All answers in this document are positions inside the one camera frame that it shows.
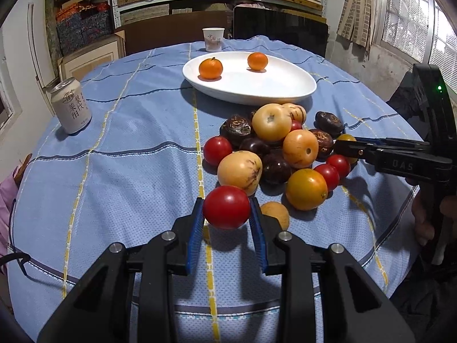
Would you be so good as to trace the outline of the person's hand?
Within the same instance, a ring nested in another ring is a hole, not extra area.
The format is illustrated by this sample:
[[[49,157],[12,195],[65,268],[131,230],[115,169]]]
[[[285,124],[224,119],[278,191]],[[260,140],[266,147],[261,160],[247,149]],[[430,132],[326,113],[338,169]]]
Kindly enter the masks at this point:
[[[434,238],[434,228],[428,220],[426,210],[423,206],[421,191],[415,196],[411,211],[414,216],[414,233],[420,246],[425,246]],[[457,197],[451,196],[443,199],[440,204],[441,213],[453,220],[453,236],[456,236],[456,219],[457,219]]]

